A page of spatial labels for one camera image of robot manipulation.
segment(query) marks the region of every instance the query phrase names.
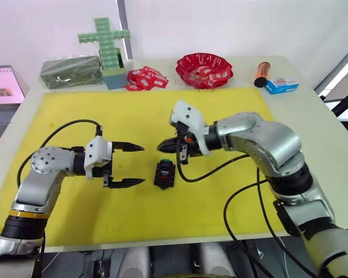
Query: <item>blue white box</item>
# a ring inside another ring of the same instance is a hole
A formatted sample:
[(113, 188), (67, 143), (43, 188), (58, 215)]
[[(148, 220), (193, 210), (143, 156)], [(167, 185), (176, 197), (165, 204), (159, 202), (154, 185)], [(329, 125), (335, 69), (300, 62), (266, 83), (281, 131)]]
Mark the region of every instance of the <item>blue white box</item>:
[(295, 91), (299, 83), (293, 78), (275, 78), (268, 80), (266, 89), (270, 94), (281, 94)]

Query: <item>laptop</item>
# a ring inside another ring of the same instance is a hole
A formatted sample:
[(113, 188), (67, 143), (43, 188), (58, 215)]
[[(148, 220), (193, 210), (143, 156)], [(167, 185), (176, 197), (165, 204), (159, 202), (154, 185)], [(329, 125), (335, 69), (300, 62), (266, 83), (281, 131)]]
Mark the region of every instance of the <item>laptop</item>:
[(0, 137), (19, 105), (23, 92), (10, 65), (0, 65)]

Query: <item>black cable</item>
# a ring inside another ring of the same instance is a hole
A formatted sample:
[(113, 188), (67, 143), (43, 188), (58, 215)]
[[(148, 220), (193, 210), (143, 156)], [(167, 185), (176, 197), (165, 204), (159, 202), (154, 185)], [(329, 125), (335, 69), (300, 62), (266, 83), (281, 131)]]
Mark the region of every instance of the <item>black cable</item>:
[(52, 139), (53, 136), (56, 135), (58, 132), (60, 132), (62, 129), (64, 129), (64, 128), (67, 127), (67, 126), (71, 126), (71, 125), (73, 125), (73, 124), (75, 124), (75, 123), (93, 123), (94, 125), (97, 126), (96, 135), (101, 135), (101, 134), (98, 134), (98, 131), (102, 131), (102, 130), (100, 129), (101, 125), (98, 124), (97, 122), (95, 122), (94, 120), (88, 120), (88, 119), (72, 120), (72, 121), (70, 121), (70, 122), (68, 122), (68, 123), (65, 123), (64, 125), (58, 127), (55, 131), (53, 131), (53, 132), (51, 133), (51, 135), (49, 135), (49, 136), (45, 139), (45, 141), (41, 144), (40, 148), (44, 147), (44, 146), (50, 141), (50, 139)]
[(105, 249), (103, 249), (103, 254), (102, 254), (102, 257), (101, 257), (100, 261), (102, 261), (102, 260), (103, 260), (103, 257), (104, 257), (104, 252), (105, 252)]
[(238, 248), (241, 249), (242, 252), (245, 253), (246, 256), (249, 257), (249, 259), (251, 259), (253, 261), (253, 263), (255, 263), (255, 265), (261, 270), (263, 271), (267, 277), (269, 278), (275, 278), (256, 258), (253, 257), (253, 255), (244, 247), (244, 245), (236, 238), (236, 236), (233, 234), (230, 225), (228, 224), (228, 220), (227, 220), (227, 209), (228, 206), (230, 204), (230, 202), (232, 201), (233, 198), (235, 198), (239, 193), (241, 193), (242, 191), (251, 188), (253, 186), (256, 186), (258, 184), (263, 184), (267, 182), (267, 180), (263, 180), (260, 182), (255, 182), (253, 184), (250, 184), (248, 186), (245, 186), (241, 189), (239, 189), (238, 191), (234, 192), (227, 200), (226, 204), (224, 205), (224, 209), (223, 209), (223, 220), (224, 220), (224, 224), (227, 228), (228, 233), (230, 234), (230, 236), (232, 237), (232, 239), (234, 240), (234, 242), (236, 243), (236, 245), (238, 246)]
[(43, 260), (44, 259), (44, 253), (45, 253), (45, 231), (42, 234), (42, 243), (41, 243), (41, 255), (40, 255), (40, 259)]
[(219, 171), (220, 169), (222, 169), (223, 167), (226, 167), (228, 164), (232, 163), (232, 162), (235, 162), (237, 160), (240, 160), (242, 158), (247, 158), (249, 157), (249, 155), (240, 155), (236, 158), (232, 158), (226, 162), (224, 162), (222, 165), (218, 166), (217, 168), (215, 168), (214, 170), (211, 170), (210, 172), (206, 173), (205, 175), (202, 175), (198, 178), (187, 178), (184, 174), (183, 174), (183, 171), (182, 171), (182, 167), (181, 167), (181, 164), (180, 164), (180, 145), (181, 145), (181, 140), (178, 139), (177, 140), (177, 143), (176, 143), (176, 164), (177, 164), (177, 168), (178, 168), (178, 172), (179, 172), (179, 175), (181, 176), (181, 178), (183, 180), (185, 180), (186, 182), (196, 182), (196, 181), (201, 181), (203, 180), (204, 178), (207, 178), (209, 177), (210, 175), (214, 174), (215, 172)]
[[(245, 248), (249, 251), (249, 248), (248, 248), (248, 245), (246, 243), (246, 240), (243, 240), (242, 242), (243, 242)], [(250, 258), (248, 258), (248, 259), (249, 259), (251, 270), (253, 271), (254, 278), (258, 278), (259, 276), (258, 276), (258, 273), (256, 271), (256, 268), (255, 268), (255, 265), (254, 265), (253, 261)]]
[(18, 188), (21, 185), (22, 170), (23, 170), (24, 166), (27, 164), (27, 162), (31, 159), (33, 154), (34, 154), (34, 152), (32, 154), (30, 154), (28, 157), (26, 157), (26, 159), (22, 162), (21, 166), (19, 166), (19, 168), (18, 168), (18, 172), (17, 172), (17, 187)]
[[(260, 180), (260, 177), (259, 177), (259, 168), (258, 168), (258, 169), (256, 169), (256, 182), (259, 182), (259, 180)], [(281, 249), (290, 257), (290, 259), (294, 263), (297, 264), (298, 267), (300, 267), (309, 276), (311, 276), (313, 278), (318, 278), (318, 276), (316, 274), (314, 274), (312, 271), (307, 269), (293, 254), (291, 254), (291, 252), (289, 250), (286, 249), (286, 247), (281, 243), (281, 240), (274, 233), (273, 228), (272, 228), (271, 224), (269, 223), (269, 220), (268, 220), (268, 217), (267, 217), (266, 209), (264, 207), (263, 198), (262, 198), (262, 191), (260, 190), (260, 185), (259, 184), (258, 184), (258, 195), (259, 195), (259, 201), (260, 201), (260, 206), (262, 208), (264, 220), (265, 220), (265, 222), (266, 222), (266, 224), (268, 226), (268, 229), (269, 229), (273, 239), (281, 247)]]

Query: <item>white table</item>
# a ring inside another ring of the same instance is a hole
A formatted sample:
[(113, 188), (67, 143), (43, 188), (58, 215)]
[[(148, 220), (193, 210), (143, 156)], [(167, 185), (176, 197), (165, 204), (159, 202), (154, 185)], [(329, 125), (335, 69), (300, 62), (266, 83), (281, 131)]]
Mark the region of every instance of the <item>white table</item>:
[[(253, 87), (256, 68), (262, 61), (271, 64), (270, 78), (294, 77), (300, 83), (292, 93), (271, 95), (265, 89), (260, 92), (276, 121), (292, 128), (303, 143), (303, 152), (310, 170), (318, 178), (322, 190), (332, 205), (336, 223), (348, 228), (348, 132), (335, 115), (317, 97), (315, 92), (302, 79), (292, 64), (281, 56), (229, 57), (234, 77), (224, 87)], [(128, 61), (126, 68), (141, 68), (148, 65), (168, 77), (167, 89), (189, 89), (175, 72), (176, 60)], [(41, 80), (27, 94), (22, 105), (14, 115), (8, 128), (0, 139), (0, 189), (8, 168), (45, 93), (104, 91), (105, 85), (83, 86), (71, 89), (48, 90)], [(240, 239), (268, 237), (269, 234), (238, 235)], [(159, 240), (154, 242), (102, 244), (83, 247), (51, 247), (46, 251), (73, 251), (97, 248), (118, 248), (130, 246), (154, 246), (228, 240), (229, 237), (206, 237), (195, 239)]]

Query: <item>floor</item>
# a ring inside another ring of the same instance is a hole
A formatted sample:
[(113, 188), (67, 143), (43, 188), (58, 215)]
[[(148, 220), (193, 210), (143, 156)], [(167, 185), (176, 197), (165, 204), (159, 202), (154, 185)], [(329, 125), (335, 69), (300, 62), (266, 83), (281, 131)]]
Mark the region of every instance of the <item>floor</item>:
[[(313, 265), (308, 257), (305, 247), (300, 238), (282, 237), (286, 248), (290, 250), (297, 259), (314, 271)], [(260, 258), (260, 262), (276, 278), (306, 278), (309, 277), (298, 266), (292, 262), (289, 257), (284, 263), (284, 253), (276, 245), (273, 239), (255, 239), (247, 240), (247, 246), (251, 253)], [(247, 257), (234, 246), (233, 242), (222, 243), (226, 254), (229, 256), (231, 264), (239, 277), (253, 278), (253, 273)], [(194, 267), (191, 256), (191, 246), (189, 244), (174, 246), (153, 247), (155, 253), (155, 267), (153, 277), (175, 274), (193, 273)], [(91, 278), (83, 276), (83, 268), (87, 252), (66, 252), (60, 253), (55, 260), (45, 269), (43, 278)], [(46, 267), (57, 253), (45, 254), (44, 266)], [(267, 277), (261, 271), (257, 270), (258, 277)]]

